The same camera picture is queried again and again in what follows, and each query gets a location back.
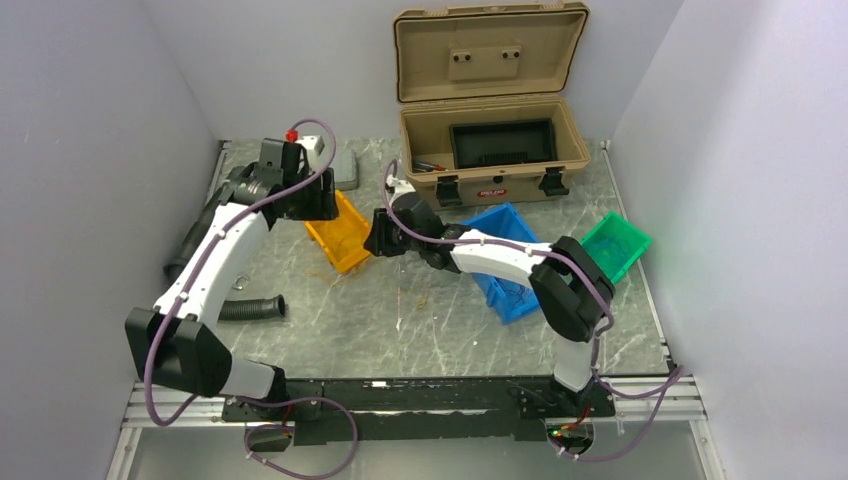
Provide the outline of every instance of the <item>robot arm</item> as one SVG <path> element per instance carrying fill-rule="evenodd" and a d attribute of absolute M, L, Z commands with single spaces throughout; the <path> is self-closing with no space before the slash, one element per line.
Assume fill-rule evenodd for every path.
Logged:
<path fill-rule="evenodd" d="M 317 156 L 322 145 L 320 137 L 304 137 L 298 143 L 265 139 L 258 162 L 233 169 L 213 198 L 217 207 L 211 223 L 204 225 L 202 240 L 189 252 L 181 252 L 183 257 L 190 255 L 187 261 L 172 261 L 166 267 L 169 273 L 177 268 L 179 276 L 153 309 L 135 308 L 127 317 L 125 329 L 139 377 L 144 373 L 153 336 L 164 319 L 163 312 L 170 311 L 182 295 L 182 305 L 156 354 L 153 383 L 206 397 L 239 395 L 267 402 L 288 399 L 285 372 L 234 357 L 215 336 L 215 326 L 236 277 L 278 219 L 330 220 L 338 216 L 332 169 L 306 188 L 248 214 L 226 235 L 221 235 L 221 229 L 247 206 L 310 175 L 307 158 L 311 155 L 307 153 Z M 202 259 L 216 236 L 217 247 Z M 201 262 L 206 267 L 194 279 L 191 295 L 181 293 Z"/>
<path fill-rule="evenodd" d="M 432 244 L 409 238 L 383 208 L 374 211 L 371 234 L 365 248 L 375 256 L 418 252 L 430 266 L 454 273 L 483 273 L 532 288 L 548 324 L 557 333 L 557 363 L 554 378 L 570 392 L 579 395 L 592 379 L 592 341 L 603 316 L 586 286 L 558 261 L 488 243 L 495 239 L 461 224 L 443 224 L 414 189 L 390 176 L 389 204 L 404 225 L 426 237 L 456 240 L 482 240 L 459 245 Z M 609 303 L 614 295 L 612 282 L 589 257 L 577 240 L 561 237 L 556 243 L 512 242 L 532 250 L 552 251 L 568 257 L 589 277 Z"/>

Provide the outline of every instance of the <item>toolbox label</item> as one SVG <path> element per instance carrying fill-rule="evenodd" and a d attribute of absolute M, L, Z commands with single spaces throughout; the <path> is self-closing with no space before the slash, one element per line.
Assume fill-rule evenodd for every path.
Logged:
<path fill-rule="evenodd" d="M 498 188 L 496 190 L 481 190 L 477 192 L 478 197 L 499 197 L 501 195 L 506 195 L 505 188 Z"/>

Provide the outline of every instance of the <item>white wall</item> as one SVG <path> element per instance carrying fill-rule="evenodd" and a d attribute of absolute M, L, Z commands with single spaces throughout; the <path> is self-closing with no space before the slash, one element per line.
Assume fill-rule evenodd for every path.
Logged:
<path fill-rule="evenodd" d="M 848 3 L 688 0 L 612 143 L 730 478 L 845 477 Z"/>
<path fill-rule="evenodd" d="M 397 136 L 392 20 L 407 8 L 481 3 L 143 1 L 219 138 L 279 136 L 303 116 L 342 136 Z M 587 3 L 566 94 L 581 133 L 609 138 L 682 0 Z"/>
<path fill-rule="evenodd" d="M 103 478 L 216 145 L 137 0 L 5 2 L 0 65 L 0 476 Z"/>

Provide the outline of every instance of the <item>toolbox lid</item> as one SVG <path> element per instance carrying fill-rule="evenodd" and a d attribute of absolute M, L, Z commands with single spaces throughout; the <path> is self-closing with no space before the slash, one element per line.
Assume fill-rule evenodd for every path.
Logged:
<path fill-rule="evenodd" d="M 582 2 L 406 10 L 394 23 L 401 103 L 565 88 Z"/>

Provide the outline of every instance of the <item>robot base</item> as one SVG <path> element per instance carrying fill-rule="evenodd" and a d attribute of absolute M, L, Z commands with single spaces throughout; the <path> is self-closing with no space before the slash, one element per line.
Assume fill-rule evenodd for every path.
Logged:
<path fill-rule="evenodd" d="M 287 389 L 292 398 L 323 396 L 345 405 L 354 414 L 361 440 L 512 436 L 519 441 L 543 441 L 546 432 L 539 420 L 576 418 L 587 407 L 590 419 L 615 415 L 612 398 L 599 385 L 593 382 L 574 394 L 550 375 L 288 379 Z M 249 406 L 228 402 L 221 419 L 252 423 L 280 422 L 281 417 L 265 418 Z M 298 404 L 289 419 L 297 424 L 295 445 L 350 440 L 347 418 L 332 407 Z M 288 445 L 268 440 L 257 435 L 256 447 L 279 451 Z"/>

